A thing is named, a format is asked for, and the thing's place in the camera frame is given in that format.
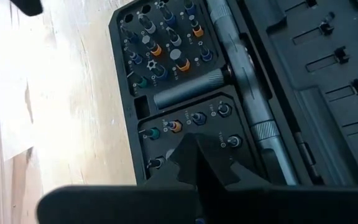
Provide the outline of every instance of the wooden floor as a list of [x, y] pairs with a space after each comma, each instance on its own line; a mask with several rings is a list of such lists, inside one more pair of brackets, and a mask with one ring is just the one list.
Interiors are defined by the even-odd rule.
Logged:
[[64, 185], [135, 184], [108, 31], [127, 2], [0, 0], [0, 223], [36, 223]]

